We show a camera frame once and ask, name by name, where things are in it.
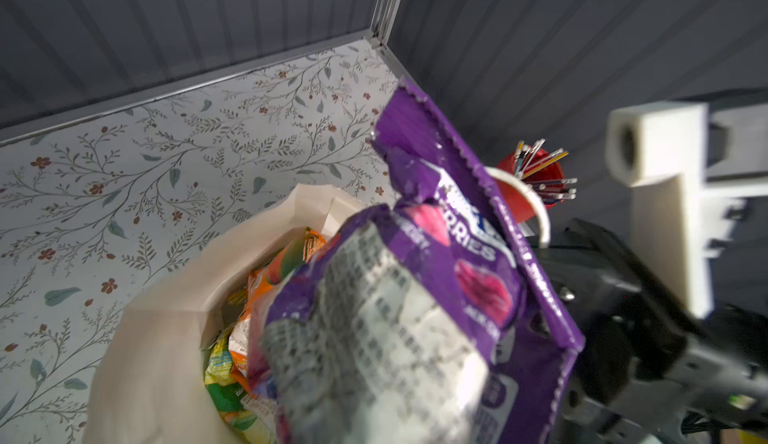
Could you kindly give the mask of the purple snack packet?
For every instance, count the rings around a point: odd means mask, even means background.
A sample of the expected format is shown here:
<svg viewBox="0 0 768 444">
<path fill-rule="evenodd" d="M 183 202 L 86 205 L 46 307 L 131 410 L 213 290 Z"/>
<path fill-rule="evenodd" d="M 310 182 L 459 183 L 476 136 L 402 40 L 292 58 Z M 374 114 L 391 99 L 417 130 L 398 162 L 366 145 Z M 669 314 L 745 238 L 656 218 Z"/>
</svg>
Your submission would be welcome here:
<svg viewBox="0 0 768 444">
<path fill-rule="evenodd" d="M 489 172 L 401 84 L 372 145 L 398 193 L 254 313 L 283 443 L 545 443 L 584 337 Z"/>
</svg>

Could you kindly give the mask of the white paper bag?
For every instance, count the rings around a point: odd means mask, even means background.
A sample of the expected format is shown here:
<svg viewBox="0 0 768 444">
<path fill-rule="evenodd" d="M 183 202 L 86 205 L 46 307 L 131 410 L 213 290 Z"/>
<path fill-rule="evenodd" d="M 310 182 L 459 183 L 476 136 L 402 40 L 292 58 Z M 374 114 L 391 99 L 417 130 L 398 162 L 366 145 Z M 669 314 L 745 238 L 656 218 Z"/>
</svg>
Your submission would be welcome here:
<svg viewBox="0 0 768 444">
<path fill-rule="evenodd" d="M 296 216 L 280 209 L 259 215 L 126 307 L 94 375 L 85 442 L 234 440 L 197 385 L 201 349 L 215 336 L 218 299 L 296 225 Z"/>
</svg>

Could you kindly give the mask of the orange snack packet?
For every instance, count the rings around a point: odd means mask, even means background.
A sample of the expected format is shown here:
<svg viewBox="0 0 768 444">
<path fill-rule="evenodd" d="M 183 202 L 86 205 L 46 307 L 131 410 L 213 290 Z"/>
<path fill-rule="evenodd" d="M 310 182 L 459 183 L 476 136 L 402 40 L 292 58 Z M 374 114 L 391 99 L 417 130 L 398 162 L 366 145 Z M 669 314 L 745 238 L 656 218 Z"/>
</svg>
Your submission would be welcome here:
<svg viewBox="0 0 768 444">
<path fill-rule="evenodd" d="M 306 228 L 247 276 L 245 306 L 229 335 L 228 343 L 233 364 L 243 379 L 248 376 L 249 345 L 252 341 L 259 342 L 266 313 L 281 283 L 307 263 L 325 243 L 319 233 Z"/>
</svg>

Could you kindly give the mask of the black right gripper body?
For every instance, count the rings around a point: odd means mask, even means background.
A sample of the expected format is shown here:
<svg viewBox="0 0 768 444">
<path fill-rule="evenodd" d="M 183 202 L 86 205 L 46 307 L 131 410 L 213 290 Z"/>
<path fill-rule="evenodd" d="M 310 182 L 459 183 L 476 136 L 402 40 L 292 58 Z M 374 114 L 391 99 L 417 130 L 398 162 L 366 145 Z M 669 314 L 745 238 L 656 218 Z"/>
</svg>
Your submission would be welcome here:
<svg viewBox="0 0 768 444">
<path fill-rule="evenodd" d="M 585 336 L 553 443 L 686 443 L 767 434 L 767 320 L 694 318 L 612 232 L 576 219 L 537 254 Z"/>
</svg>

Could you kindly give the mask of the red pen cup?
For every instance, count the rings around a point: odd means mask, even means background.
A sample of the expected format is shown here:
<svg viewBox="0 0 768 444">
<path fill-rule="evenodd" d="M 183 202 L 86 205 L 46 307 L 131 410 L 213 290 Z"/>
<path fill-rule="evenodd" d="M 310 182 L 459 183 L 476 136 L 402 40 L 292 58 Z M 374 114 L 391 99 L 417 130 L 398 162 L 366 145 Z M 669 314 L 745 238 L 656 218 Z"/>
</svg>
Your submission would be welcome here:
<svg viewBox="0 0 768 444">
<path fill-rule="evenodd" d="M 569 155 L 564 148 L 544 149 L 544 139 L 533 143 L 520 141 L 514 151 L 504 158 L 498 169 L 518 179 L 524 191 L 498 180 L 502 197 L 518 223 L 536 216 L 529 197 L 536 195 L 545 209 L 577 197 L 577 178 L 567 177 L 560 162 Z"/>
</svg>

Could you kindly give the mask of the green Fox's candy bag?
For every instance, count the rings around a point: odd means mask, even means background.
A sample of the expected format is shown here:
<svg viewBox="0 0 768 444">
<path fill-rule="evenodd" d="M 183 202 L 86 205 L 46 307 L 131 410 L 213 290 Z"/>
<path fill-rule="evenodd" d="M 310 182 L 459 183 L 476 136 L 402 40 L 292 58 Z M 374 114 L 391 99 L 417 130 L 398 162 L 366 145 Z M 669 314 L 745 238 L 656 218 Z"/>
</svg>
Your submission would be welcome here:
<svg viewBox="0 0 768 444">
<path fill-rule="evenodd" d="M 251 395 L 240 383 L 243 376 L 236 369 L 228 347 L 233 328 L 228 326 L 209 348 L 204 385 L 222 420 L 244 441 L 278 443 L 276 402 Z"/>
</svg>

